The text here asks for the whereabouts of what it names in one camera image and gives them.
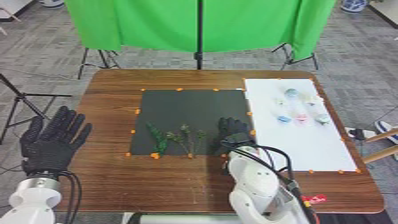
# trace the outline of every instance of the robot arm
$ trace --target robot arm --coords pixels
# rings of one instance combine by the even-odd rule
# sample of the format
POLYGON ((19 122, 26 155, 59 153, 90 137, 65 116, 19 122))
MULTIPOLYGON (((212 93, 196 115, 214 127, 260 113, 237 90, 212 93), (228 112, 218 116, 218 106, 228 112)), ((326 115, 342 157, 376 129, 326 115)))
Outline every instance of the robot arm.
POLYGON ((54 224, 52 208, 61 202, 59 181, 52 178, 31 178, 22 181, 10 197, 13 210, 0 219, 0 224, 54 224))
POLYGON ((88 124, 83 132, 79 132, 84 119, 84 115, 77 115, 77 112, 68 107, 59 108, 45 130, 42 117, 33 119, 20 140, 22 155, 26 157, 22 167, 29 177, 10 197, 13 209, 0 219, 0 224, 56 223, 52 208, 63 199, 59 176, 75 176, 68 172, 68 166, 93 129, 91 124, 88 124))
MULTIPOLYGON (((239 148, 266 160, 264 150, 239 148)), ((230 202, 246 224, 310 224, 301 203, 282 187, 273 170, 235 151, 230 153, 228 169, 235 178, 230 202)))

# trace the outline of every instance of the green screen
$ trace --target green screen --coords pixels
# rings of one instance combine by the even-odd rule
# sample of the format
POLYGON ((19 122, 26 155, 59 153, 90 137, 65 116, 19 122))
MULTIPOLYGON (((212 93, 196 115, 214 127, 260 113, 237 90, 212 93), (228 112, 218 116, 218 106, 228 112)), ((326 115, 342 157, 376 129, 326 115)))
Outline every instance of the green screen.
MULTIPOLYGON (((205 52, 290 43, 312 56, 337 0, 205 0, 205 52)), ((196 52, 198 0, 67 0, 84 46, 196 52)))

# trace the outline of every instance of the white board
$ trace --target white board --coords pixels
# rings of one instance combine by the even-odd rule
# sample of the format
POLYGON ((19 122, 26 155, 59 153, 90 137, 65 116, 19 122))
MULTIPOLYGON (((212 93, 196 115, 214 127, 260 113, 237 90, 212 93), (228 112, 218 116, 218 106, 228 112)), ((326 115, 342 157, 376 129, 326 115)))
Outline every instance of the white board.
MULTIPOLYGON (((246 79, 248 99, 253 112, 258 144, 282 149, 292 158, 296 171, 356 171, 358 166, 349 153, 337 124, 321 124, 319 114, 329 114, 324 102, 315 106, 306 98, 319 95, 310 79, 246 79), (289 89, 299 90, 299 97, 289 98, 289 89), (287 100, 282 106, 278 99, 287 100), (308 121, 296 120, 299 114, 308 115, 308 121), (292 117, 287 124, 280 115, 292 117)), ((285 158, 273 153, 276 167, 287 166, 285 158)))

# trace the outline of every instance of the black cable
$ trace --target black cable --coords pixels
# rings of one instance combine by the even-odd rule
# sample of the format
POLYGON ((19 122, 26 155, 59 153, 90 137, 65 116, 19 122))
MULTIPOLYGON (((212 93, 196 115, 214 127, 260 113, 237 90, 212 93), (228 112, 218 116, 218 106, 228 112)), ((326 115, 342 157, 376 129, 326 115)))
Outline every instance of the black cable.
POLYGON ((68 205, 68 213, 67 213, 67 224, 74 224, 75 222, 75 218, 77 218, 77 214, 79 214, 79 208, 81 208, 81 203, 83 203, 83 182, 79 179, 79 176, 74 172, 70 171, 63 171, 61 172, 61 176, 67 176, 74 186, 72 186, 72 199, 70 199, 70 205, 68 205), (75 209, 74 209, 74 202, 75 202, 75 182, 77 182, 77 186, 79 186, 79 200, 77 200, 77 205, 75 205, 75 209))
MULTIPOLYGON (((239 148, 234 149, 234 152, 237 152, 241 155, 244 155, 248 158, 251 158, 269 169, 271 171, 274 172, 274 174, 278 175, 278 178, 280 180, 285 182, 285 185, 289 186, 292 183, 296 183, 296 179, 294 179, 294 170, 292 170, 292 160, 290 160, 290 156, 289 154, 276 148, 273 147, 267 147, 267 146, 257 146, 260 147, 262 149, 269 149, 271 151, 274 151, 276 153, 280 153, 285 158, 287 158, 287 163, 289 163, 289 176, 290 178, 287 178, 282 173, 278 172, 278 170, 271 167, 271 165, 267 164, 267 162, 258 158, 258 156, 255 156, 250 152, 246 152, 244 150, 241 150, 239 148)), ((301 204, 301 208, 303 208, 303 211, 305 211, 305 214, 306 214, 306 217, 308 217, 308 220, 310 220, 310 223, 317 223, 317 219, 315 219, 315 210, 305 205, 305 201, 303 201, 303 192, 301 192, 301 189, 299 189, 299 186, 294 187, 290 189, 290 192, 298 198, 298 201, 299 201, 299 204, 301 204)))
POLYGON ((83 182, 81 182, 79 176, 77 176, 75 173, 72 173, 72 176, 74 176, 74 178, 77 180, 77 184, 79 184, 79 202, 77 202, 77 206, 75 206, 75 211, 74 211, 70 224, 74 224, 74 222, 75 222, 75 218, 77 218, 77 214, 79 214, 79 208, 81 208, 81 203, 83 203, 83 196, 84 196, 83 182))
POLYGON ((289 167, 289 176, 290 176, 290 179, 292 181, 296 180, 296 175, 294 175, 294 168, 292 168, 292 159, 290 159, 290 156, 289 154, 285 153, 283 150, 280 150, 278 148, 274 147, 269 147, 269 146, 262 146, 262 145, 257 145, 258 148, 262 148, 264 150, 271 150, 273 152, 280 153, 283 156, 285 156, 285 159, 287 159, 287 167, 289 167))
POLYGON ((20 166, 22 166, 22 165, 11 167, 10 169, 6 169, 6 168, 3 167, 4 171, 0 172, 0 175, 4 175, 8 172, 20 172, 20 170, 15 170, 15 168, 19 168, 20 166))
POLYGON ((274 163, 274 159, 273 159, 273 156, 271 156, 271 152, 269 152, 267 149, 264 149, 264 150, 266 150, 266 153, 267 153, 267 156, 269 156, 271 166, 273 166, 273 168, 276 169, 276 163, 274 163))
POLYGON ((292 180, 282 175, 282 173, 278 173, 278 170, 271 167, 271 165, 267 164, 267 162, 258 158, 258 156, 255 156, 250 152, 246 152, 241 149, 235 149, 234 152, 237 152, 242 156, 246 156, 248 158, 251 158, 274 172, 274 174, 278 175, 278 178, 282 179, 282 181, 285 182, 285 184, 290 184, 292 180))
POLYGON ((65 221, 65 224, 70 224, 72 223, 70 220, 72 220, 74 201, 75 201, 75 179, 68 172, 61 172, 61 176, 65 176, 68 178, 70 183, 72 183, 70 204, 68 204, 67 221, 65 221))

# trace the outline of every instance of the cable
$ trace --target cable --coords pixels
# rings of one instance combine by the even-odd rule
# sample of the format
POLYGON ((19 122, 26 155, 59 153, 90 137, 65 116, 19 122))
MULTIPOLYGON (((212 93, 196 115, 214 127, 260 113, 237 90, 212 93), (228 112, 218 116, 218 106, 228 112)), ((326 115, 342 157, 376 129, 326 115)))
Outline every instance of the cable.
POLYGON ((67 212, 67 220, 65 224, 70 224, 70 219, 72 219, 72 210, 74 210, 74 201, 75 201, 75 179, 68 173, 61 173, 61 176, 65 176, 70 180, 72 183, 72 194, 70 194, 70 204, 68 204, 68 212, 67 212))
POLYGON ((79 202, 77 202, 77 206, 75 206, 75 211, 74 211, 70 224, 74 224, 74 222, 75 222, 75 218, 77 218, 77 214, 79 214, 79 208, 81 208, 81 203, 83 203, 83 196, 84 196, 83 182, 81 182, 79 176, 77 176, 75 173, 72 173, 72 176, 75 177, 75 180, 77 180, 77 183, 79 183, 79 202))
POLYGON ((70 179, 70 182, 72 182, 72 196, 70 196, 70 204, 68 204, 68 213, 67 213, 65 224, 74 224, 77 214, 79 214, 81 203, 83 203, 83 193, 84 193, 83 182, 81 182, 79 176, 74 172, 70 172, 70 171, 61 172, 61 176, 65 176, 70 179), (77 200, 77 205, 75 205, 75 209, 74 209, 75 185, 79 186, 79 200, 77 200))
POLYGON ((4 169, 4 171, 0 172, 0 175, 4 175, 8 172, 20 172, 20 171, 15 171, 15 168, 19 168, 22 165, 11 167, 10 169, 4 169))
POLYGON ((278 175, 278 178, 283 180, 285 184, 290 184, 290 182, 292 182, 290 179, 282 175, 282 173, 278 173, 276 169, 271 167, 267 162, 258 158, 258 156, 255 156, 250 152, 246 152, 241 149, 235 149, 234 152, 237 152, 242 156, 251 158, 271 169, 271 171, 278 175))
POLYGON ((273 168, 276 169, 276 163, 274 163, 274 159, 273 159, 273 156, 271 156, 271 152, 269 152, 269 150, 267 150, 267 149, 264 149, 264 151, 266 151, 267 156, 269 156, 271 166, 273 166, 273 168))
POLYGON ((321 217, 317 215, 317 212, 314 212, 314 216, 315 216, 315 222, 317 222, 317 224, 321 224, 321 217))
POLYGON ((278 148, 273 148, 269 146, 257 145, 257 147, 262 148, 264 150, 271 150, 273 152, 280 153, 285 156, 287 163, 289 163, 289 165, 287 165, 287 167, 289 167, 289 176, 290 176, 290 179, 296 180, 294 168, 292 168, 292 159, 290 159, 289 154, 285 153, 283 150, 280 150, 278 148))
POLYGON ((17 70, 17 69, 4 68, 4 67, 0 67, 0 69, 3 69, 3 70, 8 70, 8 71, 20 72, 20 73, 24 73, 24 74, 27 74, 27 75, 43 76, 43 77, 47 77, 47 78, 65 79, 65 80, 70 80, 70 81, 79 81, 77 79, 72 79, 72 78, 68 78, 68 77, 63 76, 63 75, 61 75, 61 76, 51 76, 51 75, 36 74, 36 73, 33 73, 33 72, 26 72, 26 71, 20 71, 20 70, 17 70))

